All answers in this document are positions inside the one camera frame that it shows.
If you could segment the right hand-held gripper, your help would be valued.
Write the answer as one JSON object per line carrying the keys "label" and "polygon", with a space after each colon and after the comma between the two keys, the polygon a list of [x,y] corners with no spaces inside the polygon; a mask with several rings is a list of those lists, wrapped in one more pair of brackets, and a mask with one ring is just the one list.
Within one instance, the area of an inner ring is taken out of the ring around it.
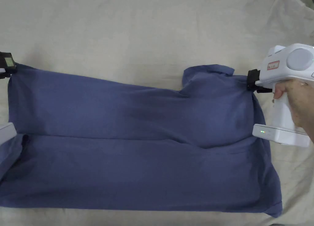
{"label": "right hand-held gripper", "polygon": [[[298,80],[313,85],[314,48],[292,44],[271,48],[258,69],[248,71],[247,90],[257,93],[274,93],[275,85],[286,80]],[[270,124],[254,124],[253,136],[283,145],[307,148],[311,140],[297,127],[291,116],[287,94],[275,99]]]}

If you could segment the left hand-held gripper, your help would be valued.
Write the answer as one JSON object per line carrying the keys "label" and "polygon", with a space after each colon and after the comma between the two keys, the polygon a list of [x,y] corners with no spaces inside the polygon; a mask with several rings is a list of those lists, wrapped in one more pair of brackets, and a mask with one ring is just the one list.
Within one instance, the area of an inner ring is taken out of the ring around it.
{"label": "left hand-held gripper", "polygon": [[[17,73],[17,66],[11,53],[0,52],[0,79],[10,78]],[[0,145],[14,138],[17,132],[11,122],[0,124]]]}

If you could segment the person's right hand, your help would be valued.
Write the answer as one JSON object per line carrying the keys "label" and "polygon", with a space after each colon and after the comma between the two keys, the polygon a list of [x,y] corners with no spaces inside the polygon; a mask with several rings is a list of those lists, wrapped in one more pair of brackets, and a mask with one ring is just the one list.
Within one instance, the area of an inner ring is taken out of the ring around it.
{"label": "person's right hand", "polygon": [[314,88],[298,80],[288,80],[275,85],[274,99],[286,94],[293,123],[302,128],[314,142]]}

